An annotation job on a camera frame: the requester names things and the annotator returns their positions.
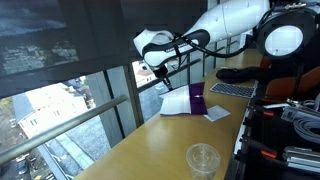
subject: desk surface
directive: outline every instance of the desk surface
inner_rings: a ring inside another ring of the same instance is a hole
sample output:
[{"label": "desk surface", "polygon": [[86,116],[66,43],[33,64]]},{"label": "desk surface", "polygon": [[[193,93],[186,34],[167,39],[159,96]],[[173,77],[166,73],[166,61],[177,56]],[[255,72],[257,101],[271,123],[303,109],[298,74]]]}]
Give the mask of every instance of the desk surface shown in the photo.
[{"label": "desk surface", "polygon": [[[261,57],[256,50],[246,50],[227,59],[222,66],[258,66]],[[217,149],[221,166],[215,179],[223,179],[248,99],[210,92],[209,89],[219,82],[215,77],[217,70],[203,78],[206,106],[219,105],[228,110],[230,115],[210,122],[199,115],[156,114],[80,173],[77,179],[191,179],[186,152],[196,143],[206,143]],[[251,86],[253,81],[241,84]]]}]

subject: plastic cup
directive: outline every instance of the plastic cup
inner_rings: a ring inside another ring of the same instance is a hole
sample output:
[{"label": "plastic cup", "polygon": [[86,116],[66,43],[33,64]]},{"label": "plastic cup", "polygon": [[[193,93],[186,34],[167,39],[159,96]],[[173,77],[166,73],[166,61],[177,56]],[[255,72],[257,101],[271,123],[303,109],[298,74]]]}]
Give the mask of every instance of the plastic cup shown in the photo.
[{"label": "plastic cup", "polygon": [[194,144],[187,151],[192,180],[212,180],[220,166],[218,151],[208,144]]}]

